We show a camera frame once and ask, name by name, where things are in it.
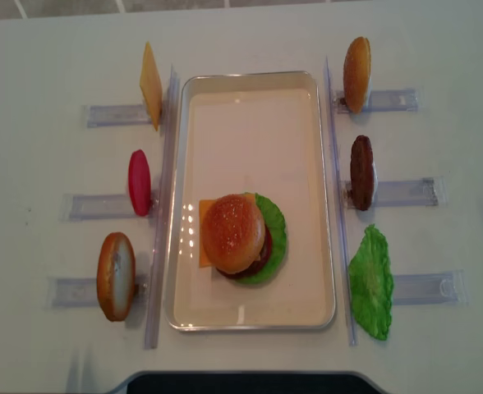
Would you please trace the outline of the sesame top bun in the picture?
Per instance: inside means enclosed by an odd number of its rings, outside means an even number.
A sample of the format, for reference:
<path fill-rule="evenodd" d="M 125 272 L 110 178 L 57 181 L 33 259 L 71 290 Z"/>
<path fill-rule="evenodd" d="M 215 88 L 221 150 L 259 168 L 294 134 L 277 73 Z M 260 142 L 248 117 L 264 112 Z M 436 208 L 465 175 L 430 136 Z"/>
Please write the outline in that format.
<path fill-rule="evenodd" d="M 216 199 L 201 229 L 210 267 L 226 273 L 247 269 L 265 242 L 265 220 L 252 193 Z"/>

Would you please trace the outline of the green lettuce leaf in tray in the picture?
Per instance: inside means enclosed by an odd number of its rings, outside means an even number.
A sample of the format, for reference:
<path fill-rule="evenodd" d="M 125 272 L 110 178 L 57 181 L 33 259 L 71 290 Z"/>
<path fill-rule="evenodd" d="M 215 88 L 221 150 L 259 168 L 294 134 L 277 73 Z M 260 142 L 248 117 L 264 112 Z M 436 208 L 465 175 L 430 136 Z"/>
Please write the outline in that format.
<path fill-rule="evenodd" d="M 255 204 L 262 212 L 265 225 L 269 229 L 272 247 L 267 263 L 259 272 L 237 279 L 237 282 L 243 285 L 260 285 L 273 278 L 284 261 L 288 247 L 286 221 L 279 207 L 258 193 L 255 193 Z"/>

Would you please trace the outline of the brown meat patty in tray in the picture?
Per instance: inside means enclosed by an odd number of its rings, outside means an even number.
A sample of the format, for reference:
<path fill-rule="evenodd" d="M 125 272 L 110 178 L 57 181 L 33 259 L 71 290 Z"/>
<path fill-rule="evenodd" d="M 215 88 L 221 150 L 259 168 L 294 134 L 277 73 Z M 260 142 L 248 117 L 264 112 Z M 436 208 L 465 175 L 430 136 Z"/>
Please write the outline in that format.
<path fill-rule="evenodd" d="M 239 273 L 233 273 L 233 274 L 226 273 L 219 269 L 217 269 L 217 271 L 224 277 L 231 280 L 242 279 L 244 277 L 252 277 L 263 269 L 263 267 L 267 264 L 268 260 L 269 260 L 269 251 L 267 246 L 264 245 L 264 247 L 260 251 L 259 258 L 255 260 L 247 269 Z"/>

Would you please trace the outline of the upright red tomato slice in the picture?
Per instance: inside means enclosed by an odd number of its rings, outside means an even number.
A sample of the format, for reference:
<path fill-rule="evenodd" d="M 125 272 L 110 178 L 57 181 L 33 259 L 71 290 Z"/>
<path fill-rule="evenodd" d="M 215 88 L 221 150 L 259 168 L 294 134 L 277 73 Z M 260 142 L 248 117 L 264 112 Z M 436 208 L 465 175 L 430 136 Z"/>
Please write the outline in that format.
<path fill-rule="evenodd" d="M 132 153 L 128 167 L 128 190 L 135 214 L 141 217 L 150 212 L 150 167 L 142 149 Z"/>

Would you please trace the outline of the upright cheese slice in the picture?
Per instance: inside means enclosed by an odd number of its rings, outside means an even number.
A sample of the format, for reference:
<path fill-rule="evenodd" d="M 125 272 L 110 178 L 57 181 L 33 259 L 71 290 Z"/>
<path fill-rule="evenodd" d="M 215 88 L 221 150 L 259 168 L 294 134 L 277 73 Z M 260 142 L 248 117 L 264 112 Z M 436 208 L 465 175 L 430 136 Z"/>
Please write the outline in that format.
<path fill-rule="evenodd" d="M 151 122 L 154 129 L 158 131 L 163 106 L 163 87 L 154 59 L 154 53 L 149 42 L 145 43 L 145 50 L 142 58 L 140 89 Z"/>

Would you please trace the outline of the upright green lettuce leaf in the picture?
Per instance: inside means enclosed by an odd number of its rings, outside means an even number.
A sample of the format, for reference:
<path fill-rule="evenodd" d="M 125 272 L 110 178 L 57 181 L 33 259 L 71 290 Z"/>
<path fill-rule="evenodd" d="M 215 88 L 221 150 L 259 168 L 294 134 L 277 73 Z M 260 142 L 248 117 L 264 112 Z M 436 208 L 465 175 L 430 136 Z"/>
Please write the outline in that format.
<path fill-rule="evenodd" d="M 375 225 L 365 229 L 348 274 L 354 319 L 374 339 L 387 340 L 392 323 L 394 279 L 389 244 Z"/>

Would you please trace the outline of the clear tomato holder strip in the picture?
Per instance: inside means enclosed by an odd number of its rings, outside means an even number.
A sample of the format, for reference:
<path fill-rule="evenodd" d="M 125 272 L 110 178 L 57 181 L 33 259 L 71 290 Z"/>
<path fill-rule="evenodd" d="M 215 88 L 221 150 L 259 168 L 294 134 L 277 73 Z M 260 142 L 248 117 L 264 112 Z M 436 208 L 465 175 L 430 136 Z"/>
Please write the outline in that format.
<path fill-rule="evenodd" d="M 75 195 L 62 197 L 62 222 L 138 218 L 128 195 Z"/>

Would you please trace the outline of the white rectangular tray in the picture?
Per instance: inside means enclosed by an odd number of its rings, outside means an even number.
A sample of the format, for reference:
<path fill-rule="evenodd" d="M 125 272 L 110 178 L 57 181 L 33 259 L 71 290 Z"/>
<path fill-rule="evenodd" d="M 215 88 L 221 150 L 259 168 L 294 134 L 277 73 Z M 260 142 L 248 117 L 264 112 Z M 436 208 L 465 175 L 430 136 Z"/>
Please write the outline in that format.
<path fill-rule="evenodd" d="M 322 328 L 336 300 L 319 89 L 305 71 L 197 76 L 182 88 L 164 310 L 179 331 Z M 282 263 L 261 284 L 200 263 L 199 204 L 248 192 L 283 213 Z"/>

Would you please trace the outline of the upright bun half on left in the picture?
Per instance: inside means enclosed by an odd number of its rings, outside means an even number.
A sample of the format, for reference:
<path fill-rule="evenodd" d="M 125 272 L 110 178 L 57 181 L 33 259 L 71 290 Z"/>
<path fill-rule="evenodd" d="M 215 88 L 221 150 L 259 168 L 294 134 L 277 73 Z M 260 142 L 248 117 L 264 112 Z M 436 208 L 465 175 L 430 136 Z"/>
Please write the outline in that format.
<path fill-rule="evenodd" d="M 99 253 L 97 297 L 110 322 L 124 321 L 135 293 L 136 257 L 129 238 L 122 232 L 106 236 Z"/>

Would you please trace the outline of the clear right bun holder strip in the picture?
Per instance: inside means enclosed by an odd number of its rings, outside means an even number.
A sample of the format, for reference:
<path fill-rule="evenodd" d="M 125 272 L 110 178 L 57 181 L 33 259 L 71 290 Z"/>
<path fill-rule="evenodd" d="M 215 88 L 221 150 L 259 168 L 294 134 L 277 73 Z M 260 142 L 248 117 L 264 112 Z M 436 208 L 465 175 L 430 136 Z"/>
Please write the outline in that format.
<path fill-rule="evenodd" d="M 338 114 L 353 114 L 347 106 L 344 92 L 331 89 L 332 109 Z M 406 89 L 373 89 L 369 92 L 366 103 L 360 113 L 371 112 L 416 112 L 419 109 L 422 91 L 416 88 Z"/>

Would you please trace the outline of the clear bun holder strip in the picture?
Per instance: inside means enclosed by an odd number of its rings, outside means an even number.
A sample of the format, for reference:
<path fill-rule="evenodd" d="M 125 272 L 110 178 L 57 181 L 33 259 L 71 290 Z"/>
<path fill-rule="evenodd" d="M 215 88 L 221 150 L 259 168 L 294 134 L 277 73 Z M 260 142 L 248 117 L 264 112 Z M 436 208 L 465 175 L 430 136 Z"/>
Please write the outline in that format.
<path fill-rule="evenodd" d="M 338 114 L 353 114 L 347 106 L 344 92 L 331 89 L 332 109 Z M 422 91 L 416 88 L 406 89 L 373 89 L 369 92 L 366 103 L 360 113 L 371 112 L 416 112 L 419 109 Z"/>
<path fill-rule="evenodd" d="M 47 309 L 98 308 L 95 278 L 49 277 Z"/>

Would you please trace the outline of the upright bun on right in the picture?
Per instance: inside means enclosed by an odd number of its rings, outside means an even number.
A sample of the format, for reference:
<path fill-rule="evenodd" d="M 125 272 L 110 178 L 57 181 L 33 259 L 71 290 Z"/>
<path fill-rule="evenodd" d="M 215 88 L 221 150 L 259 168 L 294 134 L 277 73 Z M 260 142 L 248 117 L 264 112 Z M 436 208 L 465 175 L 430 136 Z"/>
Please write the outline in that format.
<path fill-rule="evenodd" d="M 359 113 L 366 105 L 370 90 L 370 42 L 360 36 L 349 45 L 343 64 L 343 89 L 347 107 Z"/>

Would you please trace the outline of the clear patty holder strip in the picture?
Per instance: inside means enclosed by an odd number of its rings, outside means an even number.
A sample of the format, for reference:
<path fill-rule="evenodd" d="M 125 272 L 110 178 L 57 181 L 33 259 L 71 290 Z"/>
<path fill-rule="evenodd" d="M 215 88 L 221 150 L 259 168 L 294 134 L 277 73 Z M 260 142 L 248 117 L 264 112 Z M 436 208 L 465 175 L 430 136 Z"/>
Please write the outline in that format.
<path fill-rule="evenodd" d="M 447 203 L 446 186 L 440 176 L 411 181 L 379 181 L 370 208 L 439 206 Z"/>

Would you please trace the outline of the clear left bun holder strip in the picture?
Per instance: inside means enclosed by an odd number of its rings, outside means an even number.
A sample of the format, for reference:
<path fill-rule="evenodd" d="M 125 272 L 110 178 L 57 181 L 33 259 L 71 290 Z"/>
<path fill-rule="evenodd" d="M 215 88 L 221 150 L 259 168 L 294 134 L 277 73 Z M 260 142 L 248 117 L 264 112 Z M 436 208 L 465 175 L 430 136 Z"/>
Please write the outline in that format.
<path fill-rule="evenodd" d="M 95 278 L 49 277 L 47 309 L 98 308 Z"/>

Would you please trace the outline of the dark base at bottom edge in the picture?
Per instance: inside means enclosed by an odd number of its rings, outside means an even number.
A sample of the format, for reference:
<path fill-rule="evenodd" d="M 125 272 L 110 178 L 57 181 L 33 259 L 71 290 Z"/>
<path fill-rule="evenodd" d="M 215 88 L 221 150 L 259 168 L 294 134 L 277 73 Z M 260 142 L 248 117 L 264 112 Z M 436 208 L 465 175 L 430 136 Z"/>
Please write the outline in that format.
<path fill-rule="evenodd" d="M 355 373 L 237 371 L 142 372 L 113 393 L 384 393 Z"/>

